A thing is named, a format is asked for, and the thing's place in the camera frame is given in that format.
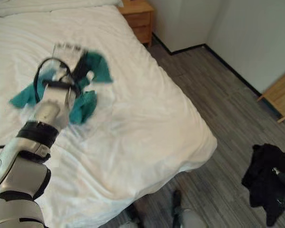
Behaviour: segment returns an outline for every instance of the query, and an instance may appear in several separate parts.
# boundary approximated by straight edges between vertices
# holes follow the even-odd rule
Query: teal cloth
[[[112,82],[107,62],[100,54],[95,52],[89,52],[87,54],[86,63],[89,66],[89,69],[94,72],[94,77],[92,79],[93,82]],[[37,92],[39,94],[40,99],[42,99],[45,90],[44,86],[42,85],[42,81],[45,79],[51,80],[55,72],[56,71],[54,69],[50,69],[39,76]],[[79,87],[81,91],[89,84],[90,81],[87,79],[87,77],[83,78],[79,82]],[[30,84],[19,94],[14,96],[9,102],[17,108],[23,108],[26,104],[30,106],[35,106],[36,100],[33,84]],[[96,105],[97,96],[95,91],[82,92],[81,95],[74,102],[73,109],[69,115],[70,122],[73,124],[84,124],[87,119],[93,114]]]

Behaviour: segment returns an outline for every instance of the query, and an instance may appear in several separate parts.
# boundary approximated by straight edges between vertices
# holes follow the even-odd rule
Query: bed
[[[113,2],[27,2],[32,5],[0,8],[0,144],[32,114],[32,108],[19,110],[8,101],[32,82],[54,43],[100,52],[114,80],[93,85],[98,104],[92,117],[84,125],[69,124],[52,146],[46,162],[52,178],[37,199],[47,226],[98,227],[211,157],[217,146],[211,130]]]

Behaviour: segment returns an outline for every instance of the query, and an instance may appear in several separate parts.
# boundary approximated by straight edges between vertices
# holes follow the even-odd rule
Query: nightstand drawer
[[[127,20],[131,28],[149,25],[151,22],[150,13],[135,13],[125,15],[124,18]]]
[[[135,27],[132,28],[135,36],[137,39],[142,43],[148,43],[150,42],[150,27],[142,26],[142,27]]]

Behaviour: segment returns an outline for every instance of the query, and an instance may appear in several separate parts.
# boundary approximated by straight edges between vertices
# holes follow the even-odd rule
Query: wood-grain floor
[[[194,209],[209,227],[265,227],[262,208],[249,206],[249,193],[241,185],[253,144],[271,143],[285,152],[285,121],[205,48],[170,56],[160,44],[148,49],[158,64],[191,99],[218,139],[218,148],[201,168],[180,173],[158,192],[134,204],[147,228],[171,228],[171,194],[183,193],[182,206]],[[115,228],[128,221],[125,212],[101,226]],[[275,227],[285,227],[285,213]]]

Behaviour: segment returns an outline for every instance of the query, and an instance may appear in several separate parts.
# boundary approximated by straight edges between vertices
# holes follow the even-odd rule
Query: wooden side table
[[[265,98],[281,115],[278,123],[285,120],[285,75],[267,89],[257,101]]]
[[[154,8],[146,0],[123,0],[124,7],[118,7],[127,20],[137,39],[142,43],[152,44]]]

